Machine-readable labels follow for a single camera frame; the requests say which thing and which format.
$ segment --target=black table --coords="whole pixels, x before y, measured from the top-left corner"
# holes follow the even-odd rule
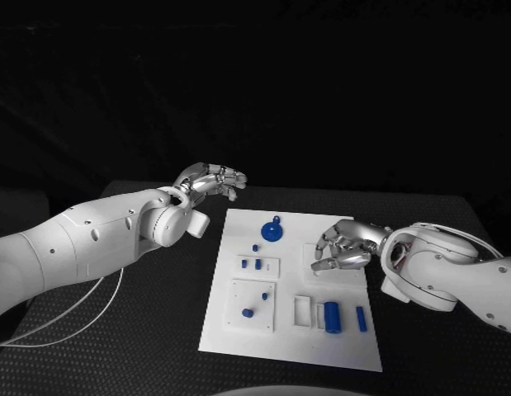
[[[162,185],[117,181],[102,196]],[[378,261],[365,274],[384,373],[198,352],[226,208],[348,215],[394,229],[426,221],[486,238],[457,196],[250,186],[235,203],[209,197],[198,208],[211,218],[202,239],[186,235],[130,265],[117,299],[85,332],[55,346],[0,353],[0,395],[209,395],[263,384],[368,394],[511,394],[511,334],[489,327],[462,304],[439,313],[387,296]],[[29,343],[56,340],[82,327],[108,300],[117,276]],[[19,332],[53,318],[91,285],[39,296]]]

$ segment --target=black wall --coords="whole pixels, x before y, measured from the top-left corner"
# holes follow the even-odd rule
[[[511,254],[511,3],[177,4],[0,15],[0,186],[56,212],[205,161],[456,194]]]

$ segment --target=black background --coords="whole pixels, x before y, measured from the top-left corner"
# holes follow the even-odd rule
[[[198,161],[462,195],[511,255],[511,2],[0,9],[0,186],[56,213]]]

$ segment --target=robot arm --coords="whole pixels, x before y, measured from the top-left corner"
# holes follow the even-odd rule
[[[201,238],[208,217],[193,207],[206,194],[234,200],[232,186],[245,181],[232,169],[198,163],[173,187],[85,202],[0,238],[0,314],[45,291],[110,275],[186,231]]]
[[[385,272],[382,291],[388,295],[446,312],[460,301],[486,324],[511,332],[511,257],[501,257],[490,248],[496,258],[482,261],[463,238],[426,224],[414,224],[392,233],[378,228],[379,233],[387,232],[385,236],[365,243],[364,227],[369,228],[371,224],[356,222],[353,229],[359,232],[345,233],[339,223],[338,232],[326,233],[317,242],[316,251],[330,245],[333,254],[312,264],[314,271],[348,268],[345,260],[352,254],[364,261],[371,258],[365,253],[376,254]]]

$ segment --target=blue object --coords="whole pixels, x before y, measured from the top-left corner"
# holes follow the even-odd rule
[[[323,303],[323,329],[330,334],[339,334],[342,332],[338,303]]]
[[[362,307],[356,307],[356,317],[358,317],[359,332],[366,332],[366,328],[365,328],[365,311],[362,310]]]
[[[261,228],[261,236],[265,241],[276,242],[283,236],[283,227],[278,225],[281,220],[278,216],[273,218],[270,223],[265,223]]]

